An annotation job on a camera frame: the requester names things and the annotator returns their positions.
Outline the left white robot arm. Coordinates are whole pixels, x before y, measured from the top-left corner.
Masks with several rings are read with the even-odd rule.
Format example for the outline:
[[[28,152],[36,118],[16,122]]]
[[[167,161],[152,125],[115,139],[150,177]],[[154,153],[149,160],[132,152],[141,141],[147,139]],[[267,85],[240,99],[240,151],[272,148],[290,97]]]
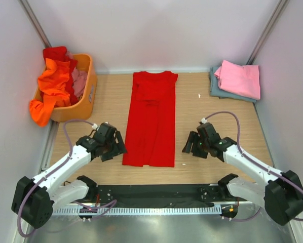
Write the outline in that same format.
[[[81,200],[92,202],[98,194],[96,182],[87,176],[79,176],[64,185],[66,179],[97,157],[107,161],[127,152],[116,127],[109,123],[91,126],[92,132],[71,144],[62,159],[40,174],[32,178],[24,176],[17,182],[11,209],[17,214],[20,235],[24,235],[22,221],[39,229],[49,221],[54,211],[65,205]]]

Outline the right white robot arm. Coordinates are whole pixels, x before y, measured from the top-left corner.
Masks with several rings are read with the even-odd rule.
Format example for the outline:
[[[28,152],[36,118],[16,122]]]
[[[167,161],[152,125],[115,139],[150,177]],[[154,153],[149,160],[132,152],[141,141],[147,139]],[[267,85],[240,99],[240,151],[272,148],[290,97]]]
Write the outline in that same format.
[[[238,197],[265,209],[279,225],[286,225],[303,212],[303,186],[299,176],[289,170],[282,172],[265,165],[230,137],[220,137],[214,126],[200,123],[196,131],[188,135],[183,153],[195,157],[212,156],[242,171],[253,182],[236,174],[228,174],[218,182],[218,196],[223,200]]]

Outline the red t-shirt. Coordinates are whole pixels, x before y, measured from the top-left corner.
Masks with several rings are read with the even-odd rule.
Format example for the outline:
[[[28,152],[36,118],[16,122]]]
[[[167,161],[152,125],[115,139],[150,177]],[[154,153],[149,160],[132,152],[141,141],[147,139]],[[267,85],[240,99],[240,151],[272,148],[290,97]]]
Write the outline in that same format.
[[[178,75],[133,74],[123,156],[126,166],[175,166],[175,101]]]

